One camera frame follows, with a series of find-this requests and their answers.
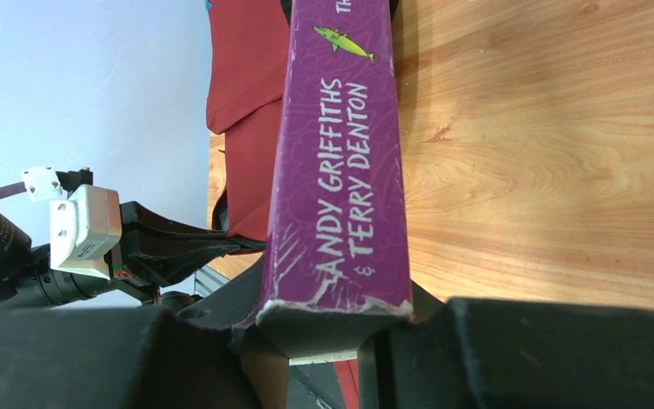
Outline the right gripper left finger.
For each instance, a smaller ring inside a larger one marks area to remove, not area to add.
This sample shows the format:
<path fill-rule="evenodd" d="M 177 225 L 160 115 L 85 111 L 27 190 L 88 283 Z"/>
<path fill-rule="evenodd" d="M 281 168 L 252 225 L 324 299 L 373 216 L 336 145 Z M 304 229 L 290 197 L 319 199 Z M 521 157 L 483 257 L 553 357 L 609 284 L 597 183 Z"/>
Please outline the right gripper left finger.
<path fill-rule="evenodd" d="M 0 311 L 0 408 L 257 408 L 228 344 L 258 300 L 255 263 L 182 314 Z"/>

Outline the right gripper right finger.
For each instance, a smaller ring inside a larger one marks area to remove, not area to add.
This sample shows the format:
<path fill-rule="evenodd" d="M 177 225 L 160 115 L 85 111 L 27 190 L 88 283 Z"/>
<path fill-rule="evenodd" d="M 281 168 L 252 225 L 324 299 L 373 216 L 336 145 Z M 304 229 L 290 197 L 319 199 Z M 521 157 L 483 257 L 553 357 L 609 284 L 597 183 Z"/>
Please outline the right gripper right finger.
<path fill-rule="evenodd" d="M 654 311 L 413 288 L 359 349 L 363 408 L 654 408 Z"/>

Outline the red student backpack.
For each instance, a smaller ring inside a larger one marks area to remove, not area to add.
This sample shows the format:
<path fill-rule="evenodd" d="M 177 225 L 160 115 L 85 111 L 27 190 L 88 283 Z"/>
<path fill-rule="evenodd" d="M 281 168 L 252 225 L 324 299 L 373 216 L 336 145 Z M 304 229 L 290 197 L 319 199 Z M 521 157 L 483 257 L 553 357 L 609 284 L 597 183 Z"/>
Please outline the red student backpack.
<path fill-rule="evenodd" d="M 290 1 L 214 1 L 207 127 L 223 135 L 232 236 L 265 241 L 290 41 Z"/>

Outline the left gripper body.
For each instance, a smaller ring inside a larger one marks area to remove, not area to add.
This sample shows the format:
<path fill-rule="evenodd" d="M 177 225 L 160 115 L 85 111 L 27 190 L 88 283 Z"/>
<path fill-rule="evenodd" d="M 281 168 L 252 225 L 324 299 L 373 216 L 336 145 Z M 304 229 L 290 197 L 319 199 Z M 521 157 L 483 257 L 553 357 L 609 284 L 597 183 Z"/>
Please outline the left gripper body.
<path fill-rule="evenodd" d="M 112 283 L 117 290 L 136 298 L 142 305 L 160 303 L 159 286 L 148 269 L 140 249 L 144 237 L 139 217 L 146 208 L 135 201 L 120 205 L 122 235 L 109 252 Z"/>

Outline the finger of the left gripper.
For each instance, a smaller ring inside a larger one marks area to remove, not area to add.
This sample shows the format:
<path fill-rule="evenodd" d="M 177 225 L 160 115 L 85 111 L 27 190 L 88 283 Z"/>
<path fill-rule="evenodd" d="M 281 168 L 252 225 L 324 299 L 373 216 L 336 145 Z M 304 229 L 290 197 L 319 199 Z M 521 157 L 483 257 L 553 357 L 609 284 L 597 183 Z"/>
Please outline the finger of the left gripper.
<path fill-rule="evenodd" d="M 144 234 L 140 239 L 142 257 L 162 288 L 180 283 L 216 258 L 266 248 L 263 242 L 175 222 L 147 208 L 139 220 Z"/>

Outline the purple treehouse book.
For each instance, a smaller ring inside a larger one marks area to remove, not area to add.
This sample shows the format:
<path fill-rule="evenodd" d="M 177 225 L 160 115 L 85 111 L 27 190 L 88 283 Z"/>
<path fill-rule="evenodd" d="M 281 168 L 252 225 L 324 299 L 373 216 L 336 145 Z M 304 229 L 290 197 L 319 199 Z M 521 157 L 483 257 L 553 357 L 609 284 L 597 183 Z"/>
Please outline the purple treehouse book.
<path fill-rule="evenodd" d="M 257 319 L 411 312 L 391 6 L 295 1 Z"/>

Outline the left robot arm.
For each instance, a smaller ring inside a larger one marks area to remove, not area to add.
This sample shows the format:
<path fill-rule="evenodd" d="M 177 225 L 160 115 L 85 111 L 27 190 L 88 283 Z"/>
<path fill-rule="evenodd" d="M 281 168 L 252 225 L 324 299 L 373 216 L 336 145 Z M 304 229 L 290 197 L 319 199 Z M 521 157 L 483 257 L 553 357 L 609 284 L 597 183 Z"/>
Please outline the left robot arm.
<path fill-rule="evenodd" d="M 106 277 L 61 272 L 49 265 L 50 246 L 0 214 L 0 309 L 56 307 L 122 291 L 152 303 L 218 257 L 264 251 L 265 244 L 226 231 L 171 221 L 135 201 L 121 206 L 123 236 L 106 255 Z"/>

